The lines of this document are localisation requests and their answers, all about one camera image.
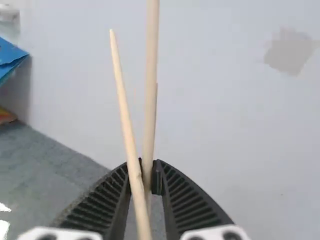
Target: ridged rubber pad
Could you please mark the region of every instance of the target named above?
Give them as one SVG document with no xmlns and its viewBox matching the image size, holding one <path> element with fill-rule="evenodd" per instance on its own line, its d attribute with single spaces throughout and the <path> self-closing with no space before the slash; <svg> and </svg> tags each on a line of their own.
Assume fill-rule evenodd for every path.
<svg viewBox="0 0 320 240">
<path fill-rule="evenodd" d="M 162 195 L 168 240 L 188 230 L 233 224 L 229 216 L 198 185 L 168 163 L 153 162 L 152 193 Z"/>
<path fill-rule="evenodd" d="M 123 239 L 130 197 L 127 164 L 123 163 L 70 204 L 51 226 L 93 231 L 103 239 Z"/>
<path fill-rule="evenodd" d="M 198 185 L 162 160 L 153 161 L 152 194 L 162 196 L 168 240 L 188 230 L 233 224 Z M 127 164 L 123 163 L 69 205 L 52 227 L 94 231 L 104 240 L 122 240 L 130 203 Z"/>
</svg>

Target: wooden dowel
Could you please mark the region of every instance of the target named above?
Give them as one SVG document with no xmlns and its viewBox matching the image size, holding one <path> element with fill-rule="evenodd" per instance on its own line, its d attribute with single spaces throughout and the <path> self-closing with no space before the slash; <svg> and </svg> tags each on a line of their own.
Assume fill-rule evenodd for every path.
<svg viewBox="0 0 320 240">
<path fill-rule="evenodd" d="M 154 159 L 157 114 L 159 0 L 147 0 L 146 16 L 146 80 L 142 147 L 142 174 L 146 204 L 150 213 L 151 172 Z"/>
<path fill-rule="evenodd" d="M 110 46 L 116 82 L 116 90 L 119 102 L 122 133 L 126 151 L 126 162 L 130 181 L 130 188 L 133 197 L 136 226 L 139 240 L 151 240 L 151 227 L 147 204 L 145 199 L 144 184 L 142 173 L 138 161 L 135 138 L 132 130 L 132 123 L 128 108 L 125 85 L 122 78 L 122 69 L 115 33 L 110 29 Z"/>
</svg>

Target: gray stain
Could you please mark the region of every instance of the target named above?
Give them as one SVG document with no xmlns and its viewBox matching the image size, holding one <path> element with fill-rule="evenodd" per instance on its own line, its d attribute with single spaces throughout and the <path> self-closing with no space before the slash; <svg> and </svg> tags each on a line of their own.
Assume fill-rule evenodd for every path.
<svg viewBox="0 0 320 240">
<path fill-rule="evenodd" d="M 304 32 L 281 28 L 264 55 L 264 63 L 280 72 L 297 76 L 318 46 L 319 42 Z"/>
</svg>

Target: white wall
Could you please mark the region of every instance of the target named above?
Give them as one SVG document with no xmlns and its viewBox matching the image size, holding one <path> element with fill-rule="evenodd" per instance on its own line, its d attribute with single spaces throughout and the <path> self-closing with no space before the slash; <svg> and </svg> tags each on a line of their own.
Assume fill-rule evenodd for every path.
<svg viewBox="0 0 320 240">
<path fill-rule="evenodd" d="M 4 35 L 31 53 L 32 71 L 29 83 L 19 71 L 1 102 L 36 130 L 116 167 L 125 154 L 109 50 L 114 28 L 141 153 L 145 1 L 16 3 L 20 36 Z M 319 7 L 161 1 L 155 157 L 203 187 L 252 239 L 320 234 L 320 52 L 295 76 L 264 63 L 281 28 L 320 39 Z"/>
</svg>

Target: blue folder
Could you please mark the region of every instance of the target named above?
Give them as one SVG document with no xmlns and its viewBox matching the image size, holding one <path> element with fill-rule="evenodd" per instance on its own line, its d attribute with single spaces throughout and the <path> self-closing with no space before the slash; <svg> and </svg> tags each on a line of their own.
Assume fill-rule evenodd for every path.
<svg viewBox="0 0 320 240">
<path fill-rule="evenodd" d="M 0 87 L 28 55 L 26 51 L 0 37 Z"/>
</svg>

